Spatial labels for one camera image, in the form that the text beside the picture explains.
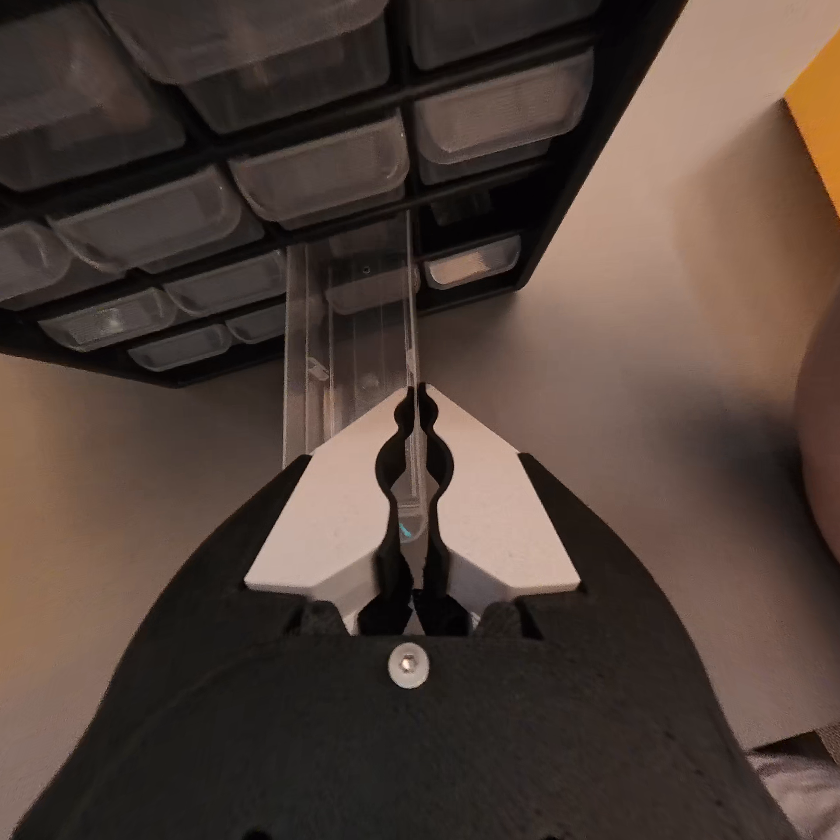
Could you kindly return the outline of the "black drawer cabinet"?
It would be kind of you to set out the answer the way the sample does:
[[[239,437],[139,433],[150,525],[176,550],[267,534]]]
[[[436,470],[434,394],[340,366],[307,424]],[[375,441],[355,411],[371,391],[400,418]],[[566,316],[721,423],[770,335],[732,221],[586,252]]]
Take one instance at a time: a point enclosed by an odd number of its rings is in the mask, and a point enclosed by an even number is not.
[[[160,275],[159,280],[140,269],[128,269],[122,280],[100,289],[63,295],[56,301],[22,311],[3,309],[2,359],[42,362],[167,389],[213,381],[278,361],[284,355],[280,338],[248,345],[243,350],[229,350],[215,360],[190,363],[173,372],[155,373],[145,371],[129,357],[129,347],[156,340],[154,335],[78,352],[47,337],[38,321],[123,298],[192,273],[226,268],[273,249],[343,234],[401,212],[408,213],[411,224],[412,255],[421,259],[450,256],[501,236],[523,235],[523,257],[516,268],[498,280],[471,282],[465,291],[429,290],[422,280],[418,293],[420,315],[519,291],[531,279],[686,5],[680,1],[602,2],[595,14],[566,26],[449,66],[421,70],[408,43],[407,2],[390,2],[385,11],[385,26],[391,76],[386,84],[236,133],[212,132],[184,94],[173,87],[152,83],[152,88],[162,95],[186,131],[187,142],[183,147],[40,191],[15,193],[3,186],[2,225],[24,220],[45,222],[53,212],[60,216],[76,214],[182,179],[209,165],[221,168],[232,183],[230,159],[309,142],[381,119],[395,110],[402,115],[411,161],[406,193],[403,198],[382,206],[296,231],[261,220],[265,233],[256,242],[173,269]],[[588,48],[594,50],[594,80],[582,119],[570,132],[552,140],[546,155],[495,165],[438,185],[421,182],[415,102],[530,70],[583,53]]]

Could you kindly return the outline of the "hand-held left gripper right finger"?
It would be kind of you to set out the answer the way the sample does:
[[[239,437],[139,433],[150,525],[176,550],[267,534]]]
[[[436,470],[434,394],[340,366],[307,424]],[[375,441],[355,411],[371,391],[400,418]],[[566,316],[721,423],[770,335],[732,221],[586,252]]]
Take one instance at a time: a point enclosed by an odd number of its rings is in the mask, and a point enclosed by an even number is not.
[[[520,453],[444,393],[417,390],[429,501],[416,615],[428,636],[465,636],[488,607],[575,592],[581,577]]]

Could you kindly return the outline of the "single clear plastic drawer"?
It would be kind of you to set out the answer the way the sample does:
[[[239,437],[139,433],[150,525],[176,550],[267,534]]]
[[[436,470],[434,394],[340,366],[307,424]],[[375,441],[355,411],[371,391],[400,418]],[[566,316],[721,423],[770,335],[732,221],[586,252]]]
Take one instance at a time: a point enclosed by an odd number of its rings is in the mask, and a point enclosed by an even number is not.
[[[410,215],[287,251],[282,465],[418,383]]]

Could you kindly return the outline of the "person's grey clothing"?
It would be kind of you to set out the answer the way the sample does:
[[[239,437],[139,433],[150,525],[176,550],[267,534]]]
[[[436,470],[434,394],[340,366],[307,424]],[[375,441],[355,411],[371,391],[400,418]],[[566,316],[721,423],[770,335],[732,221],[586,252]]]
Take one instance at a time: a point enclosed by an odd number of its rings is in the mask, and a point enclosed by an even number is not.
[[[839,838],[838,725],[746,753],[800,838]]]

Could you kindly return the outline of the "grid of clear drawers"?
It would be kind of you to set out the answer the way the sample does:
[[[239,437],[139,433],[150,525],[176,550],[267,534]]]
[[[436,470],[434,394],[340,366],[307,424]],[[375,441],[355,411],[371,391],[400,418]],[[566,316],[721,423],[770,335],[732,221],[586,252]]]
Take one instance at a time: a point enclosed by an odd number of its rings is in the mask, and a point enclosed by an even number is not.
[[[175,151],[186,130],[152,88],[185,95],[216,134],[319,109],[386,84],[390,2],[2,2],[2,187],[30,193]],[[602,2],[407,2],[421,70],[446,67],[569,25]],[[594,50],[452,90],[413,106],[427,186],[543,157],[582,119]],[[406,193],[398,110],[351,129],[216,165],[72,215],[2,225],[2,273],[21,312],[100,289],[139,269],[155,280],[261,239]],[[41,319],[60,346],[100,350],[279,304],[286,248]],[[131,360],[145,371],[169,372]]]

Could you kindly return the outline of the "person's right forearm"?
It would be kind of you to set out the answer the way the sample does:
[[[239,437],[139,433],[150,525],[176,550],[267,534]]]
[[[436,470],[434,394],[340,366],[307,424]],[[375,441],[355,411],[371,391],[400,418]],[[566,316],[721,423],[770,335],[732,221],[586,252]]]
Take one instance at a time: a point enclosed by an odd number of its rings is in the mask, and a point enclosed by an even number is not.
[[[839,308],[813,333],[798,376],[794,425],[801,473],[817,528],[839,559]]]

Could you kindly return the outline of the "yellow plastic bin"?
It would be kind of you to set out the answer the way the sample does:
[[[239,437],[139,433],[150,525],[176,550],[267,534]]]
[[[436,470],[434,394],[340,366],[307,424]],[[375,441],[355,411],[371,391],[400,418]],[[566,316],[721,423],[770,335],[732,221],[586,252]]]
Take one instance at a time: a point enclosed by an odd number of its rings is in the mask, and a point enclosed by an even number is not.
[[[839,32],[789,86],[784,102],[839,215]]]

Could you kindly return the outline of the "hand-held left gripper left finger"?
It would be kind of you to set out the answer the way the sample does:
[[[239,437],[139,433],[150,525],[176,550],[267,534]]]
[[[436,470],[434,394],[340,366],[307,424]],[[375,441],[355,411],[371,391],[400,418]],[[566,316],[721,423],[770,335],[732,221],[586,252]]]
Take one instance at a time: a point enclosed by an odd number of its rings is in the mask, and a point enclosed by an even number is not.
[[[361,611],[381,589],[374,557],[390,517],[375,460],[398,432],[399,405],[413,408],[409,392],[398,388],[314,450],[245,575],[251,591],[329,602],[359,633]]]

